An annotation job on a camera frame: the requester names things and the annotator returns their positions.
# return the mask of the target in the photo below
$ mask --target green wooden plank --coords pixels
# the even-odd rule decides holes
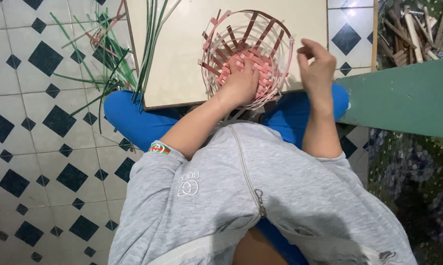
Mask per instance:
[[[443,59],[336,82],[351,103],[339,122],[443,137]]]

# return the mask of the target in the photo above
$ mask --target blue pants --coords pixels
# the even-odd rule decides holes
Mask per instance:
[[[337,121],[346,111],[349,95],[346,90],[333,84],[333,108]],[[117,91],[108,95],[104,103],[107,120],[130,142],[146,151],[155,140],[159,140],[178,122],[180,114],[175,108],[140,112],[139,100],[133,104],[132,92]],[[280,133],[285,142],[293,143],[302,149],[302,140],[310,116],[310,102],[306,93],[291,93],[282,96],[275,108],[266,112],[261,124]],[[256,227],[264,234],[286,262],[292,265],[307,265],[307,261],[297,247],[290,245],[278,229],[267,219],[262,218]]]

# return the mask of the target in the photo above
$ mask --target zipper pull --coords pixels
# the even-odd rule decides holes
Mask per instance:
[[[259,189],[255,189],[254,193],[256,194],[257,202],[258,202],[258,205],[259,205],[259,214],[262,217],[266,217],[267,216],[267,212],[266,212],[266,208],[264,207],[264,204],[263,204],[263,194],[264,193],[263,193],[262,190],[259,190]]]

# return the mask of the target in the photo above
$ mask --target person's left hand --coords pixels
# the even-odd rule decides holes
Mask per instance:
[[[253,70],[253,61],[244,57],[244,68],[239,71],[236,68],[236,59],[231,57],[230,72],[222,89],[215,94],[221,105],[230,108],[230,111],[251,103],[257,91],[259,83],[259,70]]]

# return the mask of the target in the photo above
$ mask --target pile of wooden sticks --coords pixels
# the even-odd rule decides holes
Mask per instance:
[[[380,35],[378,45],[396,66],[438,59],[435,53],[443,47],[443,17],[435,29],[437,20],[430,17],[427,7],[423,8],[423,12],[418,12],[405,6],[399,13],[390,10],[388,14],[390,20],[384,19],[384,24],[395,35],[392,43]]]

